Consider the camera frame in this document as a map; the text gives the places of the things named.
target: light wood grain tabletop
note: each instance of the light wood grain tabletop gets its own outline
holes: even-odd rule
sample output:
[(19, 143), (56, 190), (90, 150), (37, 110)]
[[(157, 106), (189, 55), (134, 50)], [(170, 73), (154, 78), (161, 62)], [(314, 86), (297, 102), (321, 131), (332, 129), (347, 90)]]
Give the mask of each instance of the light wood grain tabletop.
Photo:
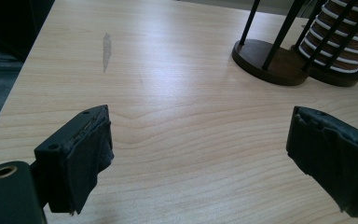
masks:
[[(231, 58), (248, 15), (172, 0), (57, 0), (0, 114), (0, 163), (31, 163), (74, 115), (107, 104), (113, 164), (79, 216), (46, 206), (49, 223), (358, 223), (285, 149), (295, 105), (358, 128), (358, 84), (250, 76)], [(248, 38), (273, 42), (283, 20), (257, 13)]]

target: round black base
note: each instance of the round black base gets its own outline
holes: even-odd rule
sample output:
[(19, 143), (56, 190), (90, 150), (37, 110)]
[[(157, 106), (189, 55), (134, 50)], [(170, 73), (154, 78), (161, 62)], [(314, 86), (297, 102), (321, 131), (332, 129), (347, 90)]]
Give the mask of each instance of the round black base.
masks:
[(232, 58), (252, 76), (282, 86), (300, 85), (307, 79), (308, 74), (301, 70), (304, 61), (295, 51), (279, 48), (268, 70), (264, 70), (262, 66), (272, 44), (254, 39), (246, 39), (244, 45), (239, 43), (235, 43)]

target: black metal stand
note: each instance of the black metal stand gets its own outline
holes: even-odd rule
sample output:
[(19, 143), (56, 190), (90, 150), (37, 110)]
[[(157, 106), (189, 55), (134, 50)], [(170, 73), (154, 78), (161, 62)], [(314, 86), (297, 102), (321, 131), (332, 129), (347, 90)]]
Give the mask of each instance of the black metal stand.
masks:
[(235, 44), (232, 50), (232, 58), (242, 69), (267, 82), (284, 86), (299, 85), (303, 83), (308, 76), (325, 83), (342, 87), (353, 86), (358, 82), (358, 71), (350, 74), (331, 69), (339, 55), (358, 33), (358, 21), (353, 25), (353, 28), (345, 36), (344, 40), (339, 43), (339, 46), (334, 49), (332, 56), (328, 58), (324, 65), (319, 65), (315, 62), (318, 57), (320, 57), (322, 50), (327, 46), (328, 42), (331, 41), (332, 36), (337, 33), (338, 27), (343, 24), (344, 19), (348, 17), (358, 0), (351, 0), (345, 6), (309, 58), (305, 58), (300, 54), (298, 49), (315, 21), (316, 16), (321, 12), (321, 7), (325, 4), (326, 0), (318, 0), (315, 4), (304, 31), (296, 44), (289, 50), (282, 49), (280, 45), (305, 0), (295, 0), (293, 2), (273, 44), (260, 40), (246, 39), (259, 2), (259, 0), (254, 1), (241, 40)]

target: metal rod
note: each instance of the metal rod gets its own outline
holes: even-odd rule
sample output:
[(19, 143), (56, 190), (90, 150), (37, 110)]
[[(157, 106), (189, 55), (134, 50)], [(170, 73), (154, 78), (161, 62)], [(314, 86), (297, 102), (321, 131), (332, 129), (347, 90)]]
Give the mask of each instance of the metal rod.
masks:
[(313, 51), (312, 55), (310, 55), (310, 57), (308, 58), (307, 62), (305, 63), (304, 67), (302, 68), (302, 70), (304, 72), (307, 72), (307, 70), (310, 68), (310, 65), (313, 63), (313, 61), (316, 59), (316, 57), (319, 55), (319, 53), (322, 51), (322, 48), (324, 47), (324, 45), (327, 44), (328, 40), (330, 39), (330, 37), (336, 32), (336, 29), (338, 28), (338, 26), (344, 21), (344, 19), (346, 18), (346, 16), (348, 15), (348, 13), (351, 11), (351, 9), (353, 8), (353, 6), (355, 5), (355, 3), (357, 2), (357, 0), (351, 0), (347, 6), (344, 8), (344, 10), (342, 11), (342, 13), (338, 16), (336, 22), (333, 24), (333, 26), (330, 28), (330, 30), (327, 32), (327, 35), (322, 39), (321, 43), (319, 44), (319, 46), (316, 48), (315, 51)]
[(279, 46), (284, 40), (284, 37), (286, 36), (287, 32), (290, 29), (290, 26), (292, 25), (293, 21), (296, 18), (296, 15), (298, 14), (298, 11), (301, 9), (301, 7), (304, 5), (305, 0), (295, 0), (290, 7), (289, 13), (287, 13), (286, 19), (283, 22), (282, 28), (280, 32), (278, 33), (277, 38), (275, 39), (274, 44), (271, 47), (271, 50), (269, 51), (269, 54), (267, 56), (267, 59), (264, 61), (264, 64), (262, 68), (264, 70), (269, 69), (269, 64), (272, 62), (272, 58), (274, 57), (276, 51), (278, 50)]
[(344, 50), (348, 46), (348, 44), (351, 42), (351, 40), (353, 39), (353, 37), (356, 35), (357, 32), (358, 32), (358, 22), (356, 22), (356, 25), (351, 30), (351, 33), (348, 34), (347, 37), (345, 37), (344, 41), (339, 45), (338, 49), (336, 49), (333, 56), (327, 61), (326, 65), (324, 66), (324, 71), (329, 69), (331, 65), (333, 65), (333, 63), (336, 61), (338, 56), (341, 54), (342, 50)]
[(243, 33), (242, 33), (240, 45), (243, 45), (245, 43), (246, 36), (248, 35), (249, 30), (251, 28), (251, 24), (252, 24), (253, 18), (255, 17), (255, 12), (257, 11), (257, 7), (258, 7), (259, 3), (260, 3), (260, 0), (254, 1), (252, 10), (251, 10), (251, 14), (249, 14), (248, 21), (246, 22), (245, 29), (243, 30)]
[(318, 0), (318, 2), (316, 2), (315, 7), (312, 10), (312, 13), (310, 14), (310, 18), (308, 19), (307, 24), (304, 27), (303, 32), (301, 33), (300, 37), (298, 38), (296, 44), (295, 44), (295, 49), (298, 49), (298, 47), (300, 46), (302, 40), (304, 39), (305, 35), (307, 34), (307, 31), (310, 29), (310, 26), (312, 25), (313, 21), (316, 18), (316, 15), (318, 15), (321, 12), (321, 8), (322, 5), (324, 4), (326, 0)]

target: wooden table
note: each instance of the wooden table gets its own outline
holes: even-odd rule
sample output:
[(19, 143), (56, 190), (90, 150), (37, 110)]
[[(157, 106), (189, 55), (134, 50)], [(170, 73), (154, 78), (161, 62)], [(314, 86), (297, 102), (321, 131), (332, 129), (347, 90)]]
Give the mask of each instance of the wooden table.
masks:
[[(248, 75), (230, 56), (247, 16), (171, 0), (57, 0), (0, 114), (0, 163), (34, 161), (75, 114), (108, 104), (113, 165), (79, 216), (47, 206), (49, 223), (358, 222), (285, 150), (295, 105), (358, 128), (358, 84), (282, 87)], [(272, 42), (282, 22), (256, 14), (248, 37)]]

